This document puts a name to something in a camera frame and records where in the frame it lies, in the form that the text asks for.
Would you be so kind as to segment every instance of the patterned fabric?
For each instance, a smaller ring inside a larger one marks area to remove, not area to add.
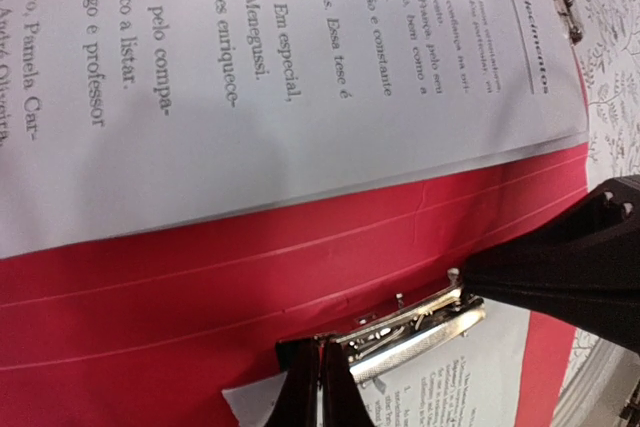
[[[576,0],[585,29],[577,53],[587,86],[589,187],[640,173],[640,0]],[[597,338],[578,331],[566,387]]]

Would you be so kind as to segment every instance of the red folder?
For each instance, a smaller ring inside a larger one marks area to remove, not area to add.
[[[586,147],[0,262],[0,425],[232,426],[274,341],[428,285],[586,191]],[[518,427],[549,425],[573,329],[531,320]]]

